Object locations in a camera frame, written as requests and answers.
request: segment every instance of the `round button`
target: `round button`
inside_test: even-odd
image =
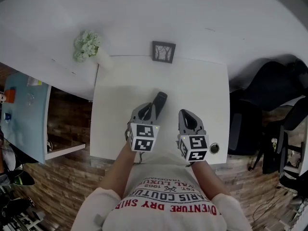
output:
[[[216,154],[219,151],[219,145],[217,143],[213,143],[210,146],[211,154]]]

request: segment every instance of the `tree picture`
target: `tree picture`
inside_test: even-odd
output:
[[[153,61],[172,63],[175,44],[153,41]]]

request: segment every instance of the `white table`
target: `white table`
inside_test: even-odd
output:
[[[299,176],[304,174],[308,170],[308,117],[305,118],[305,137],[304,137],[304,150],[302,152],[302,161],[299,164],[299,167],[285,166],[283,169],[288,170],[294,173],[297,173]]]
[[[99,67],[91,117],[90,155],[115,160],[125,143],[124,131],[131,112],[153,101],[159,91],[168,95],[159,118],[154,152],[143,163],[186,164],[177,149],[178,116],[187,109],[199,116],[218,143],[217,154],[206,154],[210,164],[227,160],[230,105],[225,65],[174,58],[172,64],[153,62],[150,56],[111,57],[111,69]]]
[[[85,144],[47,151],[47,117],[51,86],[27,84],[29,76],[16,73],[7,77],[5,90],[15,89],[14,103],[4,102],[2,113],[11,114],[6,123],[2,118],[1,129],[5,139],[28,156],[45,163],[45,160],[85,148]]]

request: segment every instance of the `vase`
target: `vase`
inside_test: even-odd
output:
[[[95,56],[92,57],[95,63],[98,63],[101,67],[105,69],[111,69],[113,67],[113,62],[110,56],[103,50],[102,47],[99,47]]]

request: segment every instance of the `white wall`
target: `white wall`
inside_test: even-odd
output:
[[[82,29],[100,33],[110,55],[150,55],[152,40],[174,42],[176,57],[226,64],[229,79],[259,58],[308,63],[307,30],[278,0],[5,0],[0,20],[93,86],[96,66],[71,58]]]
[[[8,66],[76,96],[93,98],[93,85],[44,56],[0,24],[0,59]]]

